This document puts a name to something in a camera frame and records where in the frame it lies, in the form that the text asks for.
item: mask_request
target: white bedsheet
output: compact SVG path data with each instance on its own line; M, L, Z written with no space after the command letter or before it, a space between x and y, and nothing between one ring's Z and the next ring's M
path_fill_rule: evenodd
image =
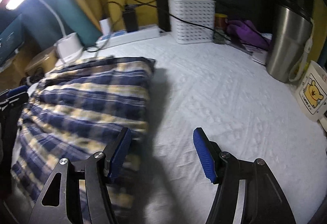
M238 159L263 158L297 224L310 220L326 194L327 142L287 85L227 45L179 45L166 35L104 51L157 60L143 185L135 198L143 216L135 222L205 223L217 186L205 177L195 151L196 127ZM234 223L241 220L243 182L239 197Z

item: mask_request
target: bed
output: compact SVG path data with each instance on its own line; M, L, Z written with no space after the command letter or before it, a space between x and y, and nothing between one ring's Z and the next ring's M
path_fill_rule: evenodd
M297 224L310 220L327 190L327 141L323 129L300 111L288 85L228 45L179 45L169 34L101 55L157 61L131 223L205 223L217 186L197 157L196 127L238 159L263 158ZM243 196L241 181L234 223L241 220Z
M129 152L120 176L107 188L117 219L128 221L140 163L139 144L148 126L148 87L154 63L143 57L89 58L59 66L40 80L18 121L19 150L12 160L12 176L31 204L60 159L85 160L128 127L132 135ZM80 198L88 223L84 181L80 181Z

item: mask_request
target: folded blanket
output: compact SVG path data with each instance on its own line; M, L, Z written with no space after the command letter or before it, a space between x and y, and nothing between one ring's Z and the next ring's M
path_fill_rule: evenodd
M35 202L61 158L71 162L102 151L122 127L132 131L129 153L109 196L121 222L132 206L139 169L139 142L147 132L146 109L154 60L91 58L45 75L19 119L22 148L12 175ZM85 184L80 181L83 218L88 219Z

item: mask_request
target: black power adapter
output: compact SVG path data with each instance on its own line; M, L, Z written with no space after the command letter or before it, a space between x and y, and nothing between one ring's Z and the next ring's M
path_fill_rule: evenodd
M139 30L135 9L125 6L125 10L123 11L123 21L128 33Z

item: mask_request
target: stainless steel container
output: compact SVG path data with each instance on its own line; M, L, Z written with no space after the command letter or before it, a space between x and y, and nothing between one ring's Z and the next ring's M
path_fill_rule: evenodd
M281 82L288 82L288 74L301 57L305 42L311 34L310 16L292 0L277 6L267 72Z

